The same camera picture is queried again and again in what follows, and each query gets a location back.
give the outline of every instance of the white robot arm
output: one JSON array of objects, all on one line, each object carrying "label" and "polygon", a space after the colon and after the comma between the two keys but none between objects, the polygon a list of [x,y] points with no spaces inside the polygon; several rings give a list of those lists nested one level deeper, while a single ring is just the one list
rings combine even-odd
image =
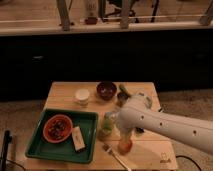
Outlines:
[{"label": "white robot arm", "polygon": [[138,92],[121,108],[116,126],[121,133],[144,128],[213,154],[213,122],[155,112],[151,99]]}]

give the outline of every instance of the small white object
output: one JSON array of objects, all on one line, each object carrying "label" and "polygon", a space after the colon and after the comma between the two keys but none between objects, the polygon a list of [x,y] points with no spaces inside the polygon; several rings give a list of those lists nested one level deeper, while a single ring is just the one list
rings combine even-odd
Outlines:
[{"label": "small white object", "polygon": [[75,146],[75,150],[79,151],[85,148],[84,139],[81,134],[81,129],[79,126],[76,126],[72,130],[72,139]]},{"label": "small white object", "polygon": [[75,98],[78,100],[79,104],[87,105],[89,100],[90,92],[87,89],[79,89],[75,93]]}]

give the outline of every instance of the cable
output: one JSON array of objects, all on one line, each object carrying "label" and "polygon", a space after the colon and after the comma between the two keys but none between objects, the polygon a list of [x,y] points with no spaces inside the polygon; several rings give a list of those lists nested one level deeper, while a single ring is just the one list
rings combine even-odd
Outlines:
[{"label": "cable", "polygon": [[184,156],[184,155],[178,155],[178,156],[176,156],[176,158],[185,158],[185,159],[188,159],[188,160],[190,160],[192,163],[195,164],[195,166],[198,168],[199,171],[202,171],[202,169],[200,168],[200,166],[199,166],[192,158],[190,158],[190,157],[188,157],[188,156]]},{"label": "cable", "polygon": [[10,162],[10,163],[12,163],[12,164],[14,164],[14,165],[20,167],[23,171],[26,171],[26,169],[24,168],[24,166],[22,166],[22,165],[19,164],[19,163],[16,163],[16,162],[14,162],[14,161],[12,161],[12,160],[8,160],[8,159],[7,159],[7,162]]}]

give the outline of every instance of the wall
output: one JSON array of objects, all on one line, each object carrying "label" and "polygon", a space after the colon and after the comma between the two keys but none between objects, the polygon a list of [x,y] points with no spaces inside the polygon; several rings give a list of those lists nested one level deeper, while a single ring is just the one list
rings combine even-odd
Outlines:
[{"label": "wall", "polygon": [[213,30],[0,37],[0,99],[44,98],[52,81],[213,86]]}]

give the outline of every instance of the white cup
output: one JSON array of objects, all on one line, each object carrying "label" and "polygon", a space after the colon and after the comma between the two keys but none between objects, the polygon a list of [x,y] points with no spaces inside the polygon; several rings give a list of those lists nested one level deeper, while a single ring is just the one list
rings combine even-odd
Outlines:
[{"label": "white cup", "polygon": [[81,106],[86,106],[89,101],[90,92],[87,89],[78,89],[75,92],[75,98]]}]

